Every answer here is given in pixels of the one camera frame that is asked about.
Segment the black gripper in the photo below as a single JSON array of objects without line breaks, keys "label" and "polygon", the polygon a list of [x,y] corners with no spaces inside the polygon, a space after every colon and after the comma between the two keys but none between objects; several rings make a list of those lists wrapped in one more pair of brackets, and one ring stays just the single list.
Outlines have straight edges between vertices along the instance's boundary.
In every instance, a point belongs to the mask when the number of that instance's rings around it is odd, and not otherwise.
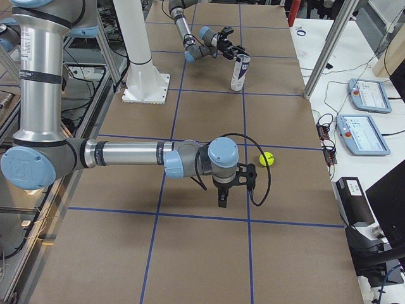
[{"label": "black gripper", "polygon": [[237,45],[234,47],[234,45],[228,39],[224,39],[221,37],[217,39],[216,48],[226,59],[233,59],[235,61],[240,61],[239,57],[236,54],[246,53],[246,49],[241,45]]},{"label": "black gripper", "polygon": [[222,182],[218,182],[217,180],[213,180],[213,184],[218,190],[218,206],[220,208],[226,208],[228,191],[230,188],[234,187],[235,182],[232,181],[232,182],[222,183]]}]

